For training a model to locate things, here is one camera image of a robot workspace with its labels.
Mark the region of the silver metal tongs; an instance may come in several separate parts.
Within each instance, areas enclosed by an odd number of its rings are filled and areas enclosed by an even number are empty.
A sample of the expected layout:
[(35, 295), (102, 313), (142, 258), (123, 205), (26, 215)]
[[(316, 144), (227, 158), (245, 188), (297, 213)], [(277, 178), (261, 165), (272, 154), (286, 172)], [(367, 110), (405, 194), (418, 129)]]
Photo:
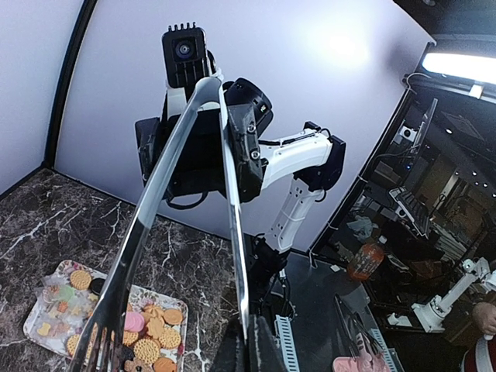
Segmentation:
[[(193, 120), (198, 110), (205, 104), (218, 105), (220, 107), (219, 124), (221, 129), (221, 149), (223, 155), (224, 178), (227, 185), (228, 217), (230, 223), (230, 244), (224, 243), (220, 238), (214, 239), (214, 246), (220, 250), (221, 257), (214, 258), (213, 252), (208, 250), (207, 243), (210, 234), (200, 232), (188, 226), (183, 226), (157, 215), (159, 205), (165, 188), (171, 179), (173, 170), (178, 162), (186, 139), (192, 129)], [(195, 274), (200, 278), (193, 280), (193, 284), (201, 289), (207, 287), (205, 280), (211, 269), (219, 268), (214, 274), (214, 287), (221, 288), (221, 280), (225, 279), (226, 289), (230, 294), (238, 297), (239, 317), (242, 326), (243, 338), (247, 340), (249, 310), (243, 307), (243, 294), (241, 289), (246, 282), (245, 254), (241, 229), (241, 208), (236, 181), (235, 164), (231, 154), (229, 139), (227, 138), (227, 108), (222, 91), (222, 84), (217, 77), (205, 77), (196, 85), (192, 98), (186, 104), (186, 109), (180, 116), (180, 122), (173, 131), (171, 139), (168, 140), (165, 149), (160, 155), (158, 165), (152, 173), (150, 181), (147, 182), (143, 195), (141, 196), (136, 210), (131, 218), (126, 236), (122, 246), (110, 268), (105, 280), (111, 288), (137, 281), (139, 284), (150, 284), (153, 279), (164, 279), (165, 270), (159, 268), (158, 261), (164, 261), (164, 268), (170, 269), (174, 274), (169, 284), (153, 285), (158, 289), (169, 289), (173, 294), (178, 294), (181, 285), (188, 279), (193, 279)], [(233, 273), (227, 274), (227, 249), (232, 247), (233, 251)], [(171, 254), (171, 260), (166, 260), (166, 255)], [(214, 324), (209, 327), (210, 331), (224, 329), (227, 325), (220, 322), (225, 318), (226, 312), (221, 311), (215, 315), (208, 311), (200, 319), (194, 320), (196, 326), (203, 326), (208, 320)], [(201, 335), (199, 345), (201, 351), (199, 356), (187, 356), (185, 369), (187, 371), (210, 371), (217, 350), (222, 342), (223, 336), (212, 334)]]

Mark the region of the pink round cookie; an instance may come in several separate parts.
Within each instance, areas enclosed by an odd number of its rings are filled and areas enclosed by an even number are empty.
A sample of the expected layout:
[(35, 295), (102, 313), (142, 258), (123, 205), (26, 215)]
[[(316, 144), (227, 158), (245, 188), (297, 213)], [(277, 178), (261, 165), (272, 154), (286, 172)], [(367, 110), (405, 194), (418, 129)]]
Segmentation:
[(139, 333), (145, 326), (145, 319), (139, 312), (127, 312), (125, 317), (124, 330), (127, 332)]

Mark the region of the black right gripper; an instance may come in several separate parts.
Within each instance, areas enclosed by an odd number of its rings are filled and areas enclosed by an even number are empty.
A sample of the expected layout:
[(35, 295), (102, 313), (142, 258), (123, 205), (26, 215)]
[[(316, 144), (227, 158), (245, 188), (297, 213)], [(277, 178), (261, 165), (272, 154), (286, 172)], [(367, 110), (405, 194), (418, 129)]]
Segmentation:
[[(251, 202), (260, 195), (268, 162), (262, 159), (258, 137), (268, 127), (274, 114), (269, 98), (251, 81), (238, 78), (223, 86), (228, 112), (230, 146), (236, 169), (239, 199)], [(155, 117), (135, 123), (136, 144), (142, 180), (147, 181), (170, 137), (179, 116)], [(200, 194), (202, 203), (208, 193), (226, 196), (221, 149), (219, 110), (198, 113), (186, 144), (174, 169), (164, 200)]]

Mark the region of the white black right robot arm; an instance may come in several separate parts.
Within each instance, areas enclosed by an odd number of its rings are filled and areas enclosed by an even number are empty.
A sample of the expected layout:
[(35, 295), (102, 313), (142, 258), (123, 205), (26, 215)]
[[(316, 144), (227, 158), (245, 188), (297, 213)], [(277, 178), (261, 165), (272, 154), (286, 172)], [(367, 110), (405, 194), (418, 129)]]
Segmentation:
[[(272, 225), (245, 244), (243, 307), (258, 312), (270, 280), (282, 271), (301, 224), (339, 180), (346, 144), (311, 121), (293, 136), (266, 140), (260, 135), (274, 114), (269, 98), (251, 81), (238, 78), (222, 86), (227, 108), (227, 138), (236, 167), (239, 201), (247, 203), (275, 181), (292, 176), (288, 194)], [(202, 108), (167, 186), (170, 208), (188, 210), (209, 194), (226, 194), (219, 110)]]

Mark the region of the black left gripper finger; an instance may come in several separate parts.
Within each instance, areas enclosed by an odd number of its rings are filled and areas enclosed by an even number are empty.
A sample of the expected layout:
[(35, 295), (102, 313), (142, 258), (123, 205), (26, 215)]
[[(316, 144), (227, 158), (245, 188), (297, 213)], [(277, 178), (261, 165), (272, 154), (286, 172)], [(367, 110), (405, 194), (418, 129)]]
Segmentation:
[(267, 320), (250, 315), (247, 340), (243, 338), (239, 320), (229, 320), (210, 371), (276, 372), (287, 371), (287, 368)]

